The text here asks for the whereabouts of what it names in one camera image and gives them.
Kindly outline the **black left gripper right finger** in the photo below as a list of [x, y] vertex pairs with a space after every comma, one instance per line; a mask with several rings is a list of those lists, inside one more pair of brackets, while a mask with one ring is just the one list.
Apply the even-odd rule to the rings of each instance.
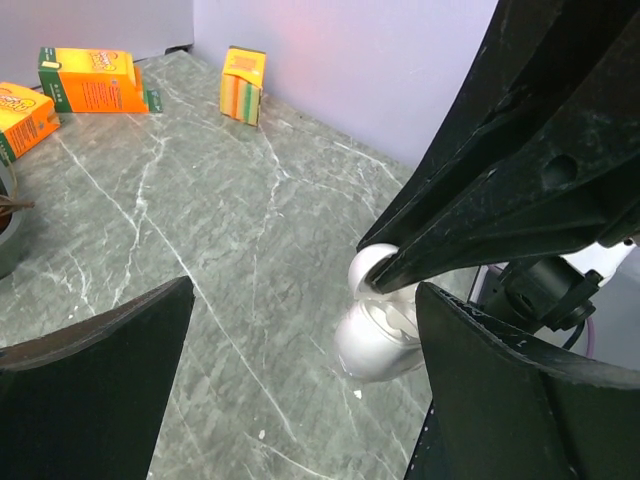
[[432, 402], [411, 479], [635, 479], [639, 374], [416, 292]]

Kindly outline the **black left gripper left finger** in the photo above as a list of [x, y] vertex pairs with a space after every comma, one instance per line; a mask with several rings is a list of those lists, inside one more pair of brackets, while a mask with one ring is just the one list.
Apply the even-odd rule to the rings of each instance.
[[194, 301], [182, 276], [2, 349], [2, 478], [146, 478]]

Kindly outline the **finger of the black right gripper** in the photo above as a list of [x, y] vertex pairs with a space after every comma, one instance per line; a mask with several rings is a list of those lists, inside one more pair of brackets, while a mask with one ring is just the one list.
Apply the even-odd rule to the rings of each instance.
[[519, 151], [374, 270], [388, 293], [475, 265], [611, 247], [639, 232], [639, 32], [626, 29]]
[[400, 245], [416, 224], [403, 210], [485, 126], [580, 80], [637, 10], [629, 1], [501, 1], [470, 70], [414, 174], [358, 246]]

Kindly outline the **white oval charging case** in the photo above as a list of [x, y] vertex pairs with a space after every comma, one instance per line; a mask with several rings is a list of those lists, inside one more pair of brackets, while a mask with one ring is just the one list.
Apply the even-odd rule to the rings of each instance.
[[349, 266], [354, 303], [340, 320], [334, 343], [343, 372], [363, 383], [390, 381], [424, 365], [415, 306], [417, 286], [382, 294], [367, 280], [397, 251], [391, 244], [373, 244], [359, 251]]

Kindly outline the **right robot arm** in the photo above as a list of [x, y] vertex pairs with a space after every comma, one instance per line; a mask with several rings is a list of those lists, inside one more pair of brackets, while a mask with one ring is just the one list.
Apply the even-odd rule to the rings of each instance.
[[488, 312], [534, 332], [593, 311], [567, 257], [639, 232], [639, 4], [501, 1], [422, 161], [360, 240], [388, 294], [503, 264]]

